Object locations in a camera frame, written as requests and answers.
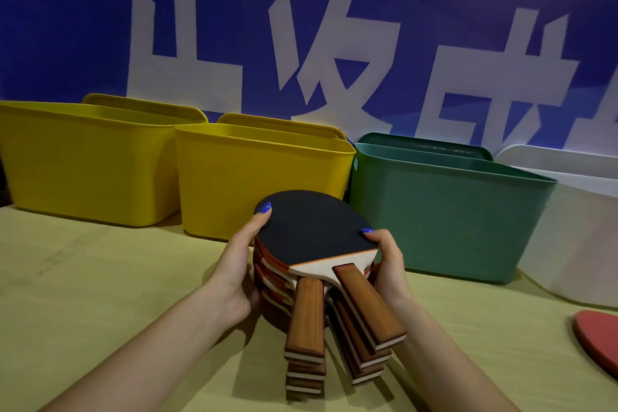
stack of paddles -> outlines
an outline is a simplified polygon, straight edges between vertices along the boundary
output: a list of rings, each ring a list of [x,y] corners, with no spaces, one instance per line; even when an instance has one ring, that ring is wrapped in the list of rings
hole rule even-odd
[[[287,332],[286,390],[324,395],[325,324],[353,385],[379,377],[406,331],[368,280],[378,249],[361,232],[367,221],[319,192],[279,192],[257,208],[268,201],[253,265],[263,315]]]

black rubber paddle face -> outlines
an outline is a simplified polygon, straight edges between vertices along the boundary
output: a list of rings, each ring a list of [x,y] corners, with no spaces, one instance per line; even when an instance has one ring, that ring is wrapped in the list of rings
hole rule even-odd
[[[270,254],[287,266],[376,250],[361,229],[371,228],[365,218],[336,197],[314,191],[283,191],[265,197],[273,214],[259,231]]]

table surface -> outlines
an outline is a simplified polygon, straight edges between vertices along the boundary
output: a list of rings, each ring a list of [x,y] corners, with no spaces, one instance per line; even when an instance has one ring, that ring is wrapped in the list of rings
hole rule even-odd
[[[41,407],[198,286],[223,247],[185,235],[179,215],[127,229],[1,208],[0,408]],[[570,333],[570,316],[581,307],[522,289],[521,280],[513,289],[407,277],[522,410],[616,410],[618,382]],[[162,410],[415,410],[413,386],[395,359],[382,379],[354,389],[329,335],[326,399],[288,404],[284,340],[262,317],[251,317],[203,356]]]

blue fingernail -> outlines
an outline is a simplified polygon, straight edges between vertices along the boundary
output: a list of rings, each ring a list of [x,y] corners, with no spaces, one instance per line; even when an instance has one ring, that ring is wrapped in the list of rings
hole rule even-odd
[[[266,204],[262,205],[262,208],[259,210],[260,213],[267,213],[271,208],[271,204],[270,202],[267,202]]]

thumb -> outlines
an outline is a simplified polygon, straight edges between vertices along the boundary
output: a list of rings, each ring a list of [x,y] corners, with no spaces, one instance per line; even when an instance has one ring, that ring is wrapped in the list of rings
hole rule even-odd
[[[369,240],[377,243],[382,251],[382,260],[390,262],[403,267],[404,255],[401,253],[395,238],[392,237],[390,231],[387,229],[375,229],[368,233],[364,233],[364,236]]]
[[[251,240],[258,234],[258,231],[266,225],[273,210],[270,202],[267,202],[258,213],[242,227],[234,236],[231,237],[229,244],[233,246],[249,246]]]

